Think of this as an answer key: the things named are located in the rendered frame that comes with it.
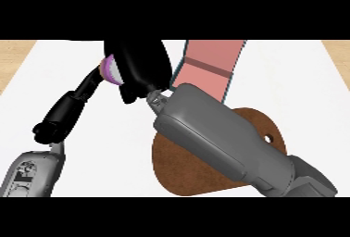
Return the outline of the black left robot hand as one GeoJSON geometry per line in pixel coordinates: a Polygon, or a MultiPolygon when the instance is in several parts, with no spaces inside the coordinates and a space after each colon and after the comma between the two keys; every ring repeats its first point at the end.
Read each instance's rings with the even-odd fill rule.
{"type": "Polygon", "coordinates": [[[99,69],[93,69],[84,77],[79,88],[68,91],[51,108],[45,120],[33,128],[37,143],[59,143],[73,131],[84,104],[102,82],[99,69]]]}

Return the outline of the pink box with teal edge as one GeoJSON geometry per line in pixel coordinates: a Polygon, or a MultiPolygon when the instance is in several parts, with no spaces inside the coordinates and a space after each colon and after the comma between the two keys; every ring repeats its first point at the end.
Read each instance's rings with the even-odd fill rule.
{"type": "Polygon", "coordinates": [[[170,82],[172,91],[182,83],[189,83],[225,102],[245,44],[245,40],[188,40],[170,82]]]}

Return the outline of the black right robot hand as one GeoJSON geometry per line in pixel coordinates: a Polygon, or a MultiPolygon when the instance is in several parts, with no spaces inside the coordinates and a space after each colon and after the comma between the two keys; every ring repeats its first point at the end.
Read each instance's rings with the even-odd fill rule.
{"type": "Polygon", "coordinates": [[[117,62],[123,79],[120,95],[126,104],[145,98],[154,90],[164,92],[170,88],[173,68],[160,40],[105,40],[104,53],[114,56],[117,62]]]}

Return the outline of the purple-rimmed can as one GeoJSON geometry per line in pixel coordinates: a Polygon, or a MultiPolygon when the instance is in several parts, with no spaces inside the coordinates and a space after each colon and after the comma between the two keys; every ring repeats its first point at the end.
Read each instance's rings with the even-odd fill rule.
{"type": "Polygon", "coordinates": [[[101,62],[101,75],[111,83],[117,85],[124,84],[114,55],[110,55],[101,62]]]}

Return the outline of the brown wooden cutting board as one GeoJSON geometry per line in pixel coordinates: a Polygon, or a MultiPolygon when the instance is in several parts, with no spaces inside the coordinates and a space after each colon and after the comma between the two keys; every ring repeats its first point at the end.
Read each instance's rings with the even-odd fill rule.
{"type": "MultiPolygon", "coordinates": [[[[234,112],[253,124],[266,142],[287,154],[284,137],[269,116],[247,107],[235,108],[234,112]]],[[[241,181],[232,181],[160,133],[154,139],[152,162],[158,182],[176,195],[191,196],[248,186],[241,181]]]]}

